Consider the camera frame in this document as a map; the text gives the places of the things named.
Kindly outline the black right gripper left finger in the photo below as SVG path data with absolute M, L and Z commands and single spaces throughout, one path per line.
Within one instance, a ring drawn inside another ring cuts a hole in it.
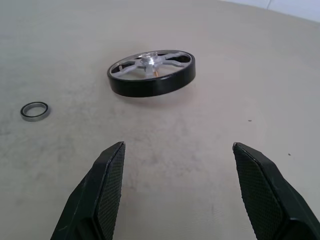
M 113 240 L 125 151 L 120 141 L 99 155 L 68 197 L 50 240 Z

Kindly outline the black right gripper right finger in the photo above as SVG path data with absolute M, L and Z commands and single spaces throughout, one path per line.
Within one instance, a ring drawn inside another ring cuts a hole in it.
M 232 147 L 241 197 L 257 240 L 320 240 L 320 222 L 276 164 L 243 143 Z

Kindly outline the black rotor ring silver spokes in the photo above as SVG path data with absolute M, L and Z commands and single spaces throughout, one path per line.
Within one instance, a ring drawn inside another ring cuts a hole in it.
M 179 90 L 196 77 L 196 58 L 182 50 L 154 50 L 134 54 L 112 64 L 107 72 L 113 92 L 145 98 Z

